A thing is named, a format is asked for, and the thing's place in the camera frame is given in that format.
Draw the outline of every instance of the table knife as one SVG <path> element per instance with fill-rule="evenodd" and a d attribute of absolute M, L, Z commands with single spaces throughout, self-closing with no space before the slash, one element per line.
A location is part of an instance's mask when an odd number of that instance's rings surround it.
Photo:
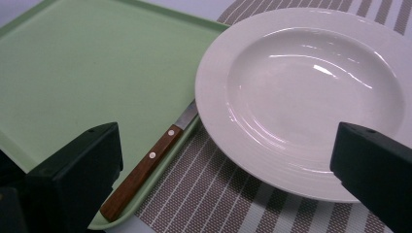
<path fill-rule="evenodd" d="M 175 145 L 183 132 L 197 116 L 196 103 L 193 100 L 185 111 L 179 116 L 149 152 L 130 172 L 120 186 L 112 193 L 100 208 L 100 213 L 109 221 L 119 218 L 121 212 L 134 197 L 136 192 L 160 163 L 161 159 Z"/>

